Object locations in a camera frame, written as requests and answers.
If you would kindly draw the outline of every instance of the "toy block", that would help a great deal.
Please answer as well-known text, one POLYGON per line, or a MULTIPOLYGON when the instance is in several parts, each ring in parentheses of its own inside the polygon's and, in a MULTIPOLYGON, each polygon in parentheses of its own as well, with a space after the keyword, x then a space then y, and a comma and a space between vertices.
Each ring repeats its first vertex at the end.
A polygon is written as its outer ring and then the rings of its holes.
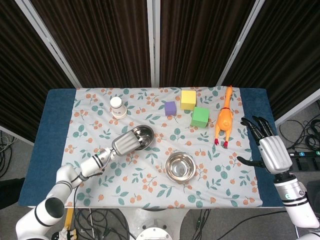
POLYGON ((209 109, 196 106, 192 114, 191 125, 199 128, 205 128, 209 119, 209 109))
POLYGON ((164 112, 166 116, 176 115, 177 113, 176 103, 174 101, 167 101, 164 104, 164 112))
POLYGON ((180 108, 182 110, 191 110, 193 111, 197 102, 196 91, 181 91, 181 102, 180 108))

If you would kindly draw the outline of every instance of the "metal bowl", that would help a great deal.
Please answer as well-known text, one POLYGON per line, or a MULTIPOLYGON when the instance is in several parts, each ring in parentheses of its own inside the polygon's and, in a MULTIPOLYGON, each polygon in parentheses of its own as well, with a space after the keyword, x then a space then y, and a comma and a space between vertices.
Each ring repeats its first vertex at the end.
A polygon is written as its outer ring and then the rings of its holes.
POLYGON ((154 131, 147 125, 136 126, 131 131, 134 133, 140 143, 140 147, 138 147, 136 150, 142 150, 149 147, 155 137, 154 131))
POLYGON ((182 184, 195 175, 196 164, 193 158, 185 152, 175 152, 166 160, 165 172, 172 181, 182 184))

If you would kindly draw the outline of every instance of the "robotic arm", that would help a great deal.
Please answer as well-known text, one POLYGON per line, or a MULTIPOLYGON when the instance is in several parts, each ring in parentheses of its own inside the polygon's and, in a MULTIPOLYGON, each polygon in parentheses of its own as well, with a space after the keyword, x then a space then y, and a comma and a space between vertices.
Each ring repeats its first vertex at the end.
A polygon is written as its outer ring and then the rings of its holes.
POLYGON ((60 167, 56 173, 56 183, 45 200, 17 222, 15 230, 18 240, 48 240, 45 234, 63 217, 65 202, 74 188, 88 180, 94 172, 104 169, 115 156, 147 148, 153 138, 152 128, 140 125, 113 140, 111 148, 103 149, 81 163, 79 174, 70 164, 60 167))
POLYGON ((309 200, 296 176, 289 173, 292 161, 283 141, 274 134, 267 120, 256 116, 252 118, 259 127, 244 117, 241 119, 241 124, 247 126, 252 133, 263 161, 248 161, 241 156, 238 156, 237 159, 248 166, 266 168, 274 175, 274 186, 292 223, 299 228, 312 229, 312 233, 299 239, 314 239, 315 236, 320 238, 320 224, 309 200))

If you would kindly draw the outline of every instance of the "yellow cube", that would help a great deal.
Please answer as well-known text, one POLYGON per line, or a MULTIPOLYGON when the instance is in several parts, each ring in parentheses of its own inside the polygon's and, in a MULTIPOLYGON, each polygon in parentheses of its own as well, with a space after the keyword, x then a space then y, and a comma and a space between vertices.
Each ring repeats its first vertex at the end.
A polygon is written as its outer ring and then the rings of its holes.
POLYGON ((180 108, 182 110, 191 110, 193 111, 196 106, 197 98, 196 91, 181 91, 181 102, 180 108))

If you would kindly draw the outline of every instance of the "blue table mat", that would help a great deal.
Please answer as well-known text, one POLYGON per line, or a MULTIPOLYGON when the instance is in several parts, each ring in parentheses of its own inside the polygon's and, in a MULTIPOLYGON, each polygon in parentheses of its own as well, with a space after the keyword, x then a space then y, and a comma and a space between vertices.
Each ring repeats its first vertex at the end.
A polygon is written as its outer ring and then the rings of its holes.
MULTIPOLYGON (((240 88, 244 116, 267 119, 274 132, 275 122, 269 104, 267 91, 261 88, 240 88)), ((76 89, 52 89, 48 92, 40 125, 36 135, 30 165, 20 193, 18 204, 36 206, 44 200, 56 182, 56 173, 61 166, 69 123, 72 115, 76 89)), ((248 131, 252 158, 260 160, 258 147, 248 131)), ((274 176, 264 168, 255 168, 262 207, 282 207, 274 176)))

